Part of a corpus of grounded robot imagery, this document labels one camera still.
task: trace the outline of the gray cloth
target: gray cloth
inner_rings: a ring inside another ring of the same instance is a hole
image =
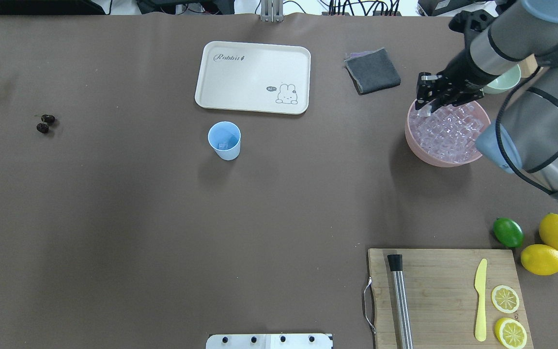
[[[402,82],[385,48],[365,55],[352,53],[345,62],[362,95],[392,88]]]

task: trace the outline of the rabbit illustration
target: rabbit illustration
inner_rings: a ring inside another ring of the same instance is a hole
[[[277,95],[277,103],[298,104],[296,95],[296,86],[292,84],[282,84],[279,87],[279,95]]]

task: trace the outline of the metal stick with black tip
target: metal stick with black tip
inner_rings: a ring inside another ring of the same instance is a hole
[[[393,275],[393,285],[395,287],[401,349],[413,349],[410,320],[408,318],[408,303],[406,302],[406,289],[403,285],[402,255],[389,254],[387,259],[389,260],[389,269]]]

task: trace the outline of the pink bowl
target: pink bowl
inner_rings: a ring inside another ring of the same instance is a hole
[[[413,101],[412,104],[410,104],[410,108],[408,110],[408,116],[406,117],[406,124],[404,126],[404,135],[406,137],[406,142],[408,143],[408,146],[410,147],[410,150],[412,150],[412,152],[415,153],[415,155],[419,159],[421,159],[425,163],[428,163],[432,166],[455,167],[455,166],[460,166],[460,165],[465,165],[467,163],[471,163],[471,162],[479,159],[482,156],[482,154],[480,152],[477,152],[474,155],[474,157],[472,157],[471,159],[468,159],[467,161],[464,161],[464,162],[461,162],[461,163],[457,163],[457,162],[444,161],[442,159],[438,159],[437,157],[434,157],[434,156],[428,154],[425,150],[423,150],[423,148],[421,148],[421,146],[419,145],[419,142],[415,139],[414,135],[412,134],[412,131],[410,130],[409,117],[410,117],[410,113],[415,111],[415,102],[416,102],[416,100]],[[477,103],[475,101],[473,101],[471,103],[472,103],[472,106],[475,107],[474,115],[481,122],[483,122],[483,127],[481,128],[481,132],[483,132],[490,125],[490,119],[488,117],[488,114],[485,112],[485,110],[483,110],[482,106],[480,106],[479,103]]]

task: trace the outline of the cutting board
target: cutting board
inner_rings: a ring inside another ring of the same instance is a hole
[[[415,348],[502,349],[503,345],[494,335],[494,323],[501,317],[511,317],[527,330],[525,348],[533,349],[516,263],[510,250],[370,248],[368,260],[374,295],[376,349],[400,348],[396,335],[393,278],[387,254],[403,255],[403,276]],[[485,281],[488,331],[485,342],[478,342],[474,336],[478,306],[474,282],[482,258],[488,260]],[[520,308],[514,314],[504,314],[494,308],[490,292],[498,285],[508,285],[518,293]]]

